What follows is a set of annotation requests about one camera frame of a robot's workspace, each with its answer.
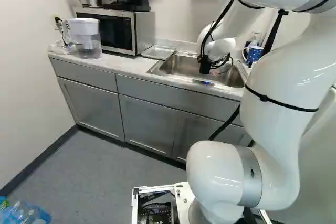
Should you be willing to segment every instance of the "gray cabinet door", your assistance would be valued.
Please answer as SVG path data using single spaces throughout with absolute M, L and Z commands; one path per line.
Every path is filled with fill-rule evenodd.
M 58 78 L 77 124 L 124 141 L 116 93 Z
M 178 111 L 119 95 L 125 140 L 171 157 Z
M 223 125 L 221 121 L 186 112 L 180 112 L 178 120 L 173 157 L 183 162 L 186 161 L 188 151 L 194 143 L 207 140 L 212 133 Z M 231 124 L 218 135 L 216 141 L 239 145 L 242 139 L 247 140 L 245 135 L 246 131 L 243 127 Z

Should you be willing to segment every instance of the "blue mug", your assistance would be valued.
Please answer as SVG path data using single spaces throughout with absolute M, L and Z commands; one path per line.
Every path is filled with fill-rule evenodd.
M 246 64 L 250 66 L 252 65 L 253 62 L 258 61 L 263 56 L 262 51 L 264 50 L 264 48 L 253 45 L 253 46 L 244 48 L 243 51 L 244 50 L 246 50 L 248 53 L 247 57 L 245 58 Z

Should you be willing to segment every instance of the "tray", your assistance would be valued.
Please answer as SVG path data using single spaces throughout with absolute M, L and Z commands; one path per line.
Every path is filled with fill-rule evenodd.
M 141 53 L 143 57 L 151 58 L 151 59 L 156 59 L 156 60 L 165 60 L 167 59 L 170 55 L 175 53 L 176 48 L 174 47 L 165 47 L 165 46 L 159 46 L 159 45 L 154 45 L 144 52 Z

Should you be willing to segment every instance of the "kitchen sink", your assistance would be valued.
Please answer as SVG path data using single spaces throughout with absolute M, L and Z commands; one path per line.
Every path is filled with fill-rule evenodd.
M 245 82 L 237 66 L 239 63 L 239 61 L 235 61 L 233 64 L 226 63 L 220 68 L 212 69 L 209 74 L 201 74 L 196 56 L 174 54 L 165 62 L 155 64 L 148 73 L 175 78 L 190 78 L 193 82 L 200 84 L 220 83 L 228 87 L 242 88 Z

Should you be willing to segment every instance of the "baseboard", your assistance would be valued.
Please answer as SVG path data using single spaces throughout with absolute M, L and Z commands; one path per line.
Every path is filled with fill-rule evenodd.
M 90 129 L 87 129 L 84 126 L 78 126 L 78 127 L 80 128 L 81 131 L 84 131 L 84 132 L 86 132 L 86 133 L 88 133 L 90 135 L 98 137 L 98 138 L 100 138 L 102 140 L 105 140 L 105 141 L 107 141 L 109 143 L 116 144 L 116 145 L 118 145 L 120 147 L 133 150 L 135 152 L 138 152 L 138 153 L 143 154 L 145 156 L 154 158 L 156 160 L 159 160 L 161 162 L 164 162 L 164 163 L 169 164 L 171 166 L 174 166 L 176 168 L 179 168 L 179 169 L 182 169 L 182 170 L 186 170 L 185 164 L 183 164 L 183 163 L 181 163 L 179 161 L 173 160 L 173 159 L 171 159 L 169 157 L 164 157 L 164 156 L 161 156 L 161 155 L 159 155 L 157 153 L 151 152 L 149 150 L 140 148 L 138 146 L 135 146 L 135 145 L 132 145 L 132 144 L 129 144 L 129 143 L 126 143 L 126 142 L 122 142 L 120 140 L 113 139 L 113 138 L 111 138 L 109 136 L 105 136 L 104 134 L 101 134 L 101 133 L 92 131 Z
M 26 166 L 18 175 L 0 189 L 0 196 L 8 197 L 24 180 L 26 180 L 48 157 L 57 151 L 67 142 L 76 132 L 78 127 L 75 125 L 51 144 L 44 152 Z

